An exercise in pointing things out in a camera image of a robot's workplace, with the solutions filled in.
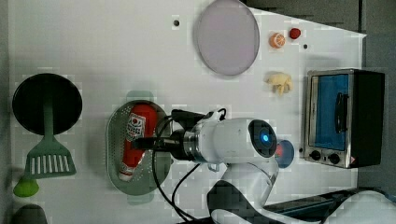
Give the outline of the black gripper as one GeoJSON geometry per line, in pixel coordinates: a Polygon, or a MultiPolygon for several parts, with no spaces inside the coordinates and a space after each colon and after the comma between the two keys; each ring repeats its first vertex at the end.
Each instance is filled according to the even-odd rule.
{"type": "Polygon", "coordinates": [[[189,155],[184,148],[184,134],[182,129],[176,130],[170,136],[160,137],[156,136],[155,139],[137,138],[132,141],[132,148],[140,150],[155,149],[160,152],[169,152],[175,159],[180,161],[187,161],[189,155]]]}

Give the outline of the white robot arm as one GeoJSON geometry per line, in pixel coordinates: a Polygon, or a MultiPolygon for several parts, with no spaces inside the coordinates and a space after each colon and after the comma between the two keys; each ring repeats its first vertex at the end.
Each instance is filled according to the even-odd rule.
{"type": "Polygon", "coordinates": [[[180,161],[221,164],[227,169],[206,194],[215,224],[395,224],[395,202],[374,190],[337,200],[317,221],[304,221],[264,208],[276,182],[276,135],[260,119],[203,119],[190,131],[169,137],[139,137],[139,149],[166,151],[180,161]]]}

